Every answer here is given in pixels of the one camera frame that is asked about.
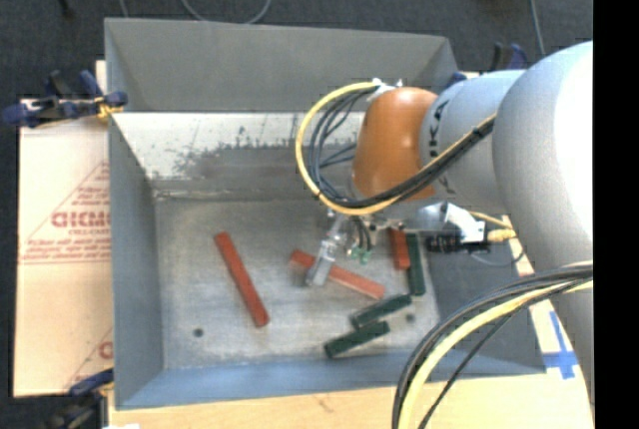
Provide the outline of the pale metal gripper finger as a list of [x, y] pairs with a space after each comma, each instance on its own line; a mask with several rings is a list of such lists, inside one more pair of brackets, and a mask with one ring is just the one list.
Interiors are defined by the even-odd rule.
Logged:
[[316, 285], [324, 285], [330, 270], [335, 261], [335, 246], [329, 242], [324, 241], [319, 248], [317, 262], [316, 262], [316, 273], [315, 273], [315, 284]]
[[322, 286], [327, 279], [327, 242], [323, 240], [316, 254], [313, 256], [313, 261], [309, 266], [306, 283], [307, 285]]

